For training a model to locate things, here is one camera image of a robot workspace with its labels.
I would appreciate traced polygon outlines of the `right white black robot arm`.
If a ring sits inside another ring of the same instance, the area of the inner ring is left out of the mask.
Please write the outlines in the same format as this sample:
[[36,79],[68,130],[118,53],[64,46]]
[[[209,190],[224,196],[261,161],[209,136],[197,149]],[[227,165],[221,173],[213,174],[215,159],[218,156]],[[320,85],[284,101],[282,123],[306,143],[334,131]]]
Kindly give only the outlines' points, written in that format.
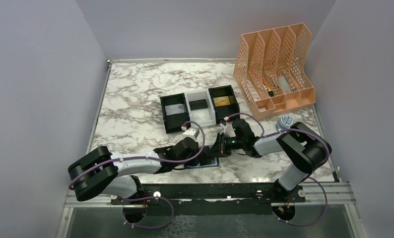
[[330,144],[302,122],[265,137],[255,136],[244,119],[232,122],[233,136],[224,132],[217,135],[210,147],[209,157],[228,157],[233,150],[243,150],[246,156],[260,158],[271,153],[285,152],[291,165],[274,182],[277,193],[288,195],[317,168],[327,162],[332,152]]

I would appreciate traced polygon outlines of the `black white three-compartment tray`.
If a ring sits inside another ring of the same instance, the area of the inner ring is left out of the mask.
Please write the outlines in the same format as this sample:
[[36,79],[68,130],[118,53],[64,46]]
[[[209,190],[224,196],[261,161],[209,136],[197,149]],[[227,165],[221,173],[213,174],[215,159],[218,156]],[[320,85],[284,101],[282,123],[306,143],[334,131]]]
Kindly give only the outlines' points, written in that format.
[[219,124],[226,116],[240,112],[240,106],[231,85],[196,90],[160,98],[162,118],[167,134],[181,131],[187,121],[201,127]]

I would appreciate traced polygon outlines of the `orange plastic file organizer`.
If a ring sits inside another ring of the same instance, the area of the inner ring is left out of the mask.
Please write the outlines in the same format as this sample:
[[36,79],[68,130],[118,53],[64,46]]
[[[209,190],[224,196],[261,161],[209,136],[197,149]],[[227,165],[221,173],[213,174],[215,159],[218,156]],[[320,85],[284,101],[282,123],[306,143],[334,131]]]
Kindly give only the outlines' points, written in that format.
[[[304,23],[241,35],[234,78],[256,119],[311,107],[316,90],[304,72],[312,33]],[[284,75],[291,93],[277,80]],[[270,97],[267,88],[274,92]]]

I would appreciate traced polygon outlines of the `silver credit card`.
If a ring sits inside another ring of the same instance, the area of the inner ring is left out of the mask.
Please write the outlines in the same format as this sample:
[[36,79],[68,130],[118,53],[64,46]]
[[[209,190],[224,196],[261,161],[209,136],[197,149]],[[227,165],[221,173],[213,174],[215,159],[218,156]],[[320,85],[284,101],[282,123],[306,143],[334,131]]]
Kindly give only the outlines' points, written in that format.
[[165,106],[166,116],[182,114],[185,112],[185,107],[183,104],[173,104]]

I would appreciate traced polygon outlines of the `navy blue card holder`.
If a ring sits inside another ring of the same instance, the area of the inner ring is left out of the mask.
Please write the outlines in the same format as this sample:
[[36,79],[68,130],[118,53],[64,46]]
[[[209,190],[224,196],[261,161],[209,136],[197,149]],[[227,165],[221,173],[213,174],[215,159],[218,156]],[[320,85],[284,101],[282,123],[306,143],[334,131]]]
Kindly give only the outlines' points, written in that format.
[[184,165],[185,169],[200,169],[200,168],[210,168],[210,167],[219,167],[220,162],[219,158],[206,158],[202,159],[196,165]]

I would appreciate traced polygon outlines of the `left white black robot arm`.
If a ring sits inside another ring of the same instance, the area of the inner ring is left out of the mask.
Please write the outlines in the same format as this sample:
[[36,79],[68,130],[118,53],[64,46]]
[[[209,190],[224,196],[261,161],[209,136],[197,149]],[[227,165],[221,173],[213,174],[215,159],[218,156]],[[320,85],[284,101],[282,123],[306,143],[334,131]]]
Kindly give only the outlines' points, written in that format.
[[137,174],[162,174],[196,159],[204,147],[187,137],[173,146],[161,147],[144,154],[116,156],[108,147],[99,146],[68,167],[68,188],[78,201],[100,194],[136,199],[144,190]]

